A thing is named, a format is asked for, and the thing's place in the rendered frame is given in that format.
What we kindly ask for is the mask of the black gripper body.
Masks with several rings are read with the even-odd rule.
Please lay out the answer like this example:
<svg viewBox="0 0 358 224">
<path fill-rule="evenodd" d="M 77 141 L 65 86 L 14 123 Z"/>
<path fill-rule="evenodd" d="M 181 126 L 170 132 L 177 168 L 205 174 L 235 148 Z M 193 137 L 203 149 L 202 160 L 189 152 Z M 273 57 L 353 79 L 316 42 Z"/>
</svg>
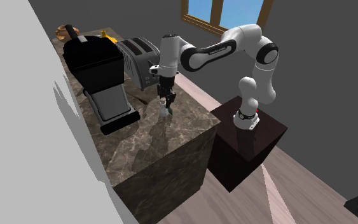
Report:
<svg viewBox="0 0 358 224">
<path fill-rule="evenodd" d="M 159 83 L 157 84 L 157 92 L 160 97 L 166 97 L 173 93 L 173 86 L 175 77 L 159 76 Z"/>
</svg>

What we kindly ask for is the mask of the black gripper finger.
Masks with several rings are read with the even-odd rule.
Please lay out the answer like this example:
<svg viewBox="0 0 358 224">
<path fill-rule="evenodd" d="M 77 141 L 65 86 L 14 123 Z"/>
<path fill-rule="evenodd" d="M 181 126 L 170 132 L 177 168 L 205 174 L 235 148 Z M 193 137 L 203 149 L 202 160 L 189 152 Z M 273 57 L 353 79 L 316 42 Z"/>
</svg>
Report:
<svg viewBox="0 0 358 224">
<path fill-rule="evenodd" d="M 166 99 L 166 108 L 170 108 L 170 105 L 175 101 L 176 93 L 170 92 L 165 96 Z"/>
</svg>

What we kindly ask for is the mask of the grey two-slot toaster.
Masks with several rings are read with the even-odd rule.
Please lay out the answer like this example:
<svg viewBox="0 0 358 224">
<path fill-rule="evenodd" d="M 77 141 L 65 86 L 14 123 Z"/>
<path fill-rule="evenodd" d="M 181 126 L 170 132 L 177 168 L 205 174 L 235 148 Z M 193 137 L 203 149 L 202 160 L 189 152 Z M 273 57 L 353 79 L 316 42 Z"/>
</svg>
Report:
<svg viewBox="0 0 358 224">
<path fill-rule="evenodd" d="M 124 72 L 139 89 L 158 83 L 158 75 L 149 72 L 149 68 L 160 61 L 160 51 L 152 42 L 138 37 L 118 41 L 115 45 L 123 54 Z"/>
</svg>

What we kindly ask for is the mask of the brown marble counter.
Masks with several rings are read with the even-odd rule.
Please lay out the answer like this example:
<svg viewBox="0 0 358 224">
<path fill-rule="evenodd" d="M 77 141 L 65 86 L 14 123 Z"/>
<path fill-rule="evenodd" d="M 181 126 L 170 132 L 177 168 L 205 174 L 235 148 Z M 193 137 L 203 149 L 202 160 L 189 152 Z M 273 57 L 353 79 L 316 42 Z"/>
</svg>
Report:
<svg viewBox="0 0 358 224">
<path fill-rule="evenodd" d="M 63 47 L 57 47 L 62 57 Z M 141 90 L 124 72 L 127 99 L 141 118 L 105 135 L 82 85 L 63 65 L 109 183 L 139 224 L 157 224 L 200 189 L 219 122 L 214 115 L 174 84 L 178 100 L 172 115 L 161 117 L 155 85 Z"/>
</svg>

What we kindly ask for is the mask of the black and grey coffee machine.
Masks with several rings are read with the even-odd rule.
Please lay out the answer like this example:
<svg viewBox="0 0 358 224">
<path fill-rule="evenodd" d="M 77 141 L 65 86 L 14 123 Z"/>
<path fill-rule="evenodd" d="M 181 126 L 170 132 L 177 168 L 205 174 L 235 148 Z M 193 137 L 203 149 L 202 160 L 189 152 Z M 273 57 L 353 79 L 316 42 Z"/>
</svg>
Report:
<svg viewBox="0 0 358 224">
<path fill-rule="evenodd" d="M 140 114 L 123 87 L 124 59 L 118 47 L 109 38 L 79 35 L 69 24 L 65 28 L 71 38 L 63 47 L 65 63 L 82 85 L 101 132 L 108 135 L 138 121 Z"/>
</svg>

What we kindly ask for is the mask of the yellow banana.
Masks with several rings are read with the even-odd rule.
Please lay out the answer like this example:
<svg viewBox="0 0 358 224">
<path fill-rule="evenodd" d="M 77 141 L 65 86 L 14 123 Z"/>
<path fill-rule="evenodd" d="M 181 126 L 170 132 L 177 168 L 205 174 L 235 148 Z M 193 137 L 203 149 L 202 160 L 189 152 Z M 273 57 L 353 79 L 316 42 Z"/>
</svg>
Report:
<svg viewBox="0 0 358 224">
<path fill-rule="evenodd" d="M 118 41 L 115 38 L 112 38 L 111 36 L 107 35 L 107 32 L 105 30 L 101 31 L 101 37 L 102 38 L 107 38 L 109 39 L 111 42 L 113 43 L 117 43 Z"/>
</svg>

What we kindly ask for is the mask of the dark red robot stand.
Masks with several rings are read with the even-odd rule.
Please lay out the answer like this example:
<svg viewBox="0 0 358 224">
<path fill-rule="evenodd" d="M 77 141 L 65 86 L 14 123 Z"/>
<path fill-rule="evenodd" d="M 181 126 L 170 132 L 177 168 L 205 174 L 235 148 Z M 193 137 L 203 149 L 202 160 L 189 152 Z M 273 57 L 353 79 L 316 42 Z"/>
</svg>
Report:
<svg viewBox="0 0 358 224">
<path fill-rule="evenodd" d="M 287 127 L 262 110 L 258 110 L 259 123 L 253 130 L 242 130 L 233 123 L 233 115 L 242 98 L 234 97 L 211 113 L 221 123 L 210 154 L 208 170 L 232 192 L 267 158 Z"/>
</svg>

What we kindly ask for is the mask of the wooden framed window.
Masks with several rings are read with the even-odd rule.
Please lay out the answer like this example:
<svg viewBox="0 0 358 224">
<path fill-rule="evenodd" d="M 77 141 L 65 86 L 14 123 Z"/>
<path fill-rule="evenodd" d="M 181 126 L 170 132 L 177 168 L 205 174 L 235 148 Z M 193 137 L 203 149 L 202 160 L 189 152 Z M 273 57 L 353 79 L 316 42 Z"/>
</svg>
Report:
<svg viewBox="0 0 358 224">
<path fill-rule="evenodd" d="M 222 35 L 236 26 L 264 27 L 274 0 L 181 0 L 181 19 L 208 32 Z"/>
</svg>

